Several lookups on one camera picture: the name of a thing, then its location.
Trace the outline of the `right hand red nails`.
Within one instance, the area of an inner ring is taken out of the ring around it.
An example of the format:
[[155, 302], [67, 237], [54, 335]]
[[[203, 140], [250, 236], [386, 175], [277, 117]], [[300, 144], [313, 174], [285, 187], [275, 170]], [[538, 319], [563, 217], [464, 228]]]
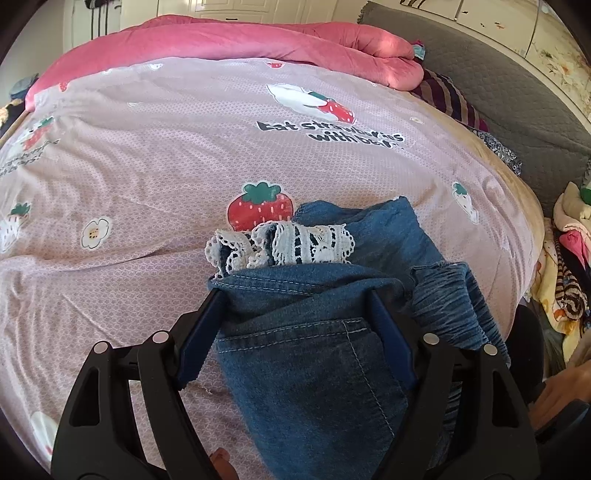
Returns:
[[590, 402], [590, 361], [567, 367], [552, 376], [529, 411], [530, 422], [535, 430], [541, 429], [574, 400]]

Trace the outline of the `left hand thumb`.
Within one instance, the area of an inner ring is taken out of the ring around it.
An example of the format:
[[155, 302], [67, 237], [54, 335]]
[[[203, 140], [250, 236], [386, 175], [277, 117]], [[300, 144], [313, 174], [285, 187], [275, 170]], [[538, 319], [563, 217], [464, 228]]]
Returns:
[[228, 451], [223, 448], [218, 448], [209, 455], [209, 460], [211, 460], [211, 463], [221, 480], [238, 480], [238, 472], [236, 472], [235, 467], [230, 464], [230, 455]]

